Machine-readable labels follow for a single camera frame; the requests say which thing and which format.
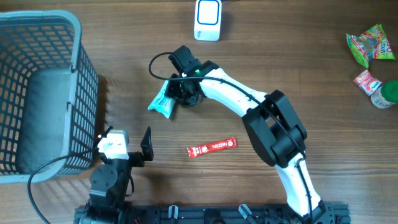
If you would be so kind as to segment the white barcode scanner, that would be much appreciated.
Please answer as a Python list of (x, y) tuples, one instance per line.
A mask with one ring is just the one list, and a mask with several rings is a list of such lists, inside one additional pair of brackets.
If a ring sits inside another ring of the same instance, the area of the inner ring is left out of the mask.
[(194, 17), (194, 38), (200, 41), (216, 42), (221, 31), (220, 0), (196, 0)]

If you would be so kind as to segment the red snack packet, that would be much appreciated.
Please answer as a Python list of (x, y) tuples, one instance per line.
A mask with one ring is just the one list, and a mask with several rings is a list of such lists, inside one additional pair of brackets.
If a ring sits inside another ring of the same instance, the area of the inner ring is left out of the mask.
[(368, 70), (361, 72), (353, 81), (368, 96), (371, 96), (382, 85), (382, 82), (373, 77)]

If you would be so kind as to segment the green lid white jar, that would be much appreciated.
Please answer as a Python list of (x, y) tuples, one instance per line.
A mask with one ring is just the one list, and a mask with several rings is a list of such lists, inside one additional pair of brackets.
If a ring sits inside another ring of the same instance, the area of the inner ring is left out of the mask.
[(397, 101), (397, 80), (383, 84), (371, 95), (372, 104), (379, 109), (387, 109)]

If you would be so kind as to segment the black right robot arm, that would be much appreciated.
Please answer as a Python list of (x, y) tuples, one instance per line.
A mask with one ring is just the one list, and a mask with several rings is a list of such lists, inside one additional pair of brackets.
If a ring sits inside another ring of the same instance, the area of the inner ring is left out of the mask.
[(172, 96), (192, 105), (193, 97), (202, 95), (240, 116), (256, 154), (276, 169), (288, 206), (301, 222), (314, 223), (322, 200), (307, 170), (307, 132), (287, 97), (279, 90), (265, 93), (243, 85), (216, 63), (201, 63), (184, 45), (169, 53), (169, 60), (178, 72)]

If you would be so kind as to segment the green gummy candy bag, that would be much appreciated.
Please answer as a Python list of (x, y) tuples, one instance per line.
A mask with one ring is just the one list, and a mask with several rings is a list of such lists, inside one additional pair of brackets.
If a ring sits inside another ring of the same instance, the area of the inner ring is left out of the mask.
[(346, 34), (346, 41), (355, 60), (365, 69), (373, 60), (395, 60), (382, 24), (376, 24), (361, 35)]

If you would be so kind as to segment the light teal tissue pack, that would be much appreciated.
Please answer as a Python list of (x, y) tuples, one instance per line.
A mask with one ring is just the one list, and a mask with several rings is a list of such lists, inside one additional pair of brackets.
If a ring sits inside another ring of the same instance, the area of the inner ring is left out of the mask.
[(170, 119), (176, 101), (165, 95), (169, 82), (164, 81), (162, 88), (148, 106), (148, 110), (156, 110), (158, 113), (163, 114), (167, 119)]

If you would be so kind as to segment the red coffee stick sachet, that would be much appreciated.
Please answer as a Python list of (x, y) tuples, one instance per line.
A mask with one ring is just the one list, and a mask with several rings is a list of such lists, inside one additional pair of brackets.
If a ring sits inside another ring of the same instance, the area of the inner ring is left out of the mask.
[(216, 151), (222, 151), (224, 149), (236, 148), (238, 146), (235, 137), (230, 137), (217, 142), (211, 142), (208, 144), (202, 144), (199, 146), (187, 147), (188, 156), (190, 159), (209, 154)]

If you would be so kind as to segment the grey plastic shopping basket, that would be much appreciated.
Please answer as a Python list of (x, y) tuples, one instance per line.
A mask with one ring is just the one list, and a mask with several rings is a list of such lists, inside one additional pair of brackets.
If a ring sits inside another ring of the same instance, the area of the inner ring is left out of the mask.
[(98, 75), (78, 18), (1, 14), (1, 183), (78, 175), (93, 163)]

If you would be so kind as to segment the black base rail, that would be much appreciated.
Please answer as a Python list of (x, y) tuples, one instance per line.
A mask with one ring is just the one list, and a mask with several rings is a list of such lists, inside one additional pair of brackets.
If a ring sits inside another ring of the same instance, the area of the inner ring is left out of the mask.
[(85, 207), (75, 210), (74, 223), (351, 223), (346, 204), (321, 203), (304, 217), (297, 215), (286, 204), (231, 207), (169, 207), (128, 204), (115, 211), (101, 211)]

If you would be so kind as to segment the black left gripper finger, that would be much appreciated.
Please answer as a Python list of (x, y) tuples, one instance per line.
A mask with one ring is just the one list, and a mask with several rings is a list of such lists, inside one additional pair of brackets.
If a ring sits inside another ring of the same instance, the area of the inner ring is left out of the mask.
[(141, 141), (142, 155), (145, 161), (153, 161), (154, 152), (152, 147), (151, 128), (147, 127), (146, 132)]
[(107, 137), (108, 133), (113, 129), (112, 126), (109, 126), (104, 133), (99, 134), (98, 137), (96, 138), (96, 141), (94, 142), (94, 148), (98, 147), (98, 144), (100, 143), (100, 141), (104, 138)]

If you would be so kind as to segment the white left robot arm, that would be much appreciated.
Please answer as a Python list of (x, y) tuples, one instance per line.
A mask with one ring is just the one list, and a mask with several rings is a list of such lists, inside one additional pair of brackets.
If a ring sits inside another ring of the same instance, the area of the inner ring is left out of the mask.
[(151, 128), (148, 127), (141, 141), (141, 150), (129, 152), (129, 136), (126, 130), (114, 130), (109, 127), (99, 135), (96, 145), (103, 165), (98, 166), (90, 176), (91, 189), (84, 207), (77, 208), (74, 223), (141, 223), (141, 211), (134, 208), (127, 197), (134, 181), (131, 170), (144, 167), (145, 162), (154, 159)]

